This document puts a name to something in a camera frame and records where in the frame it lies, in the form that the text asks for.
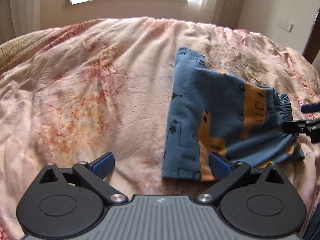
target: gray gripper housing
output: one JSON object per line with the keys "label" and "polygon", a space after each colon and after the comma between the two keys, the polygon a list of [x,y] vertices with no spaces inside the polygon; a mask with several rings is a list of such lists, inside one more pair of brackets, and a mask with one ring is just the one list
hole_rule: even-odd
{"label": "gray gripper housing", "polygon": [[[254,240],[221,220],[216,209],[199,205],[187,195],[136,195],[114,205],[90,231],[72,240]],[[299,240],[296,234],[277,238]],[[23,240],[39,240],[26,235]]]}

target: blue object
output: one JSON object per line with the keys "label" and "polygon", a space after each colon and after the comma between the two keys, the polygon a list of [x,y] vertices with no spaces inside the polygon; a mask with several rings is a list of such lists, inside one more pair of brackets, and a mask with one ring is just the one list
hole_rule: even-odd
{"label": "blue object", "polygon": [[219,180],[228,176],[233,171],[234,164],[232,165],[228,159],[224,159],[219,154],[211,153],[209,156],[209,167]]}
{"label": "blue object", "polygon": [[303,106],[301,106],[301,112],[303,114],[320,112],[320,103],[303,105]]}
{"label": "blue object", "polygon": [[89,164],[91,166],[91,172],[100,179],[104,179],[115,168],[115,157],[112,153],[108,153],[98,160],[99,161],[94,164]]}
{"label": "blue object", "polygon": [[316,211],[308,224],[307,230],[303,236],[304,240],[320,239],[320,206],[318,205]]}
{"label": "blue object", "polygon": [[282,130],[291,120],[286,94],[246,82],[219,62],[181,47],[175,58],[162,176],[223,177],[226,171],[216,170],[217,160],[210,165],[212,152],[252,167],[300,158],[294,149],[297,137]]}

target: pink bedspread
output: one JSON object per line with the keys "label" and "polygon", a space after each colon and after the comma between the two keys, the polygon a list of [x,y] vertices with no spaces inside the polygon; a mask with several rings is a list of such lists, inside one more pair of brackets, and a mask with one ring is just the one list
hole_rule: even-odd
{"label": "pink bedspread", "polygon": [[[288,94],[294,119],[319,100],[300,54],[261,34],[150,18],[95,20],[30,33],[0,46],[0,240],[23,232],[15,209],[47,162],[70,167],[112,151],[108,181],[132,194],[190,194],[210,183],[162,181],[175,51],[188,46],[228,71]],[[283,168],[308,208],[319,202],[320,148]]]}

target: beige wall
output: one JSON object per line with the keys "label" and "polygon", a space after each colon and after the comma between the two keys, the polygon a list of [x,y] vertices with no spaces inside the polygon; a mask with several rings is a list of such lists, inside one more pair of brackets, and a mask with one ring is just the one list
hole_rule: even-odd
{"label": "beige wall", "polygon": [[[320,0],[245,0],[238,28],[302,53],[319,7]],[[279,17],[293,24],[291,33],[277,26]]]}
{"label": "beige wall", "polygon": [[[212,22],[217,0],[199,17]],[[193,20],[185,0],[93,0],[65,7],[65,0],[41,0],[41,28],[65,26],[96,18],[153,17]]]}

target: light switch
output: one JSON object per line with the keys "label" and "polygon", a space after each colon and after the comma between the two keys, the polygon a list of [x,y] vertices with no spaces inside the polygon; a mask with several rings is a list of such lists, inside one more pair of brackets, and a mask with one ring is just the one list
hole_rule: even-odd
{"label": "light switch", "polygon": [[286,30],[289,33],[292,31],[292,28],[293,28],[293,24],[291,22],[289,22],[288,20],[283,19],[283,18],[278,18],[277,19],[277,25],[279,27],[281,27],[282,29]]}

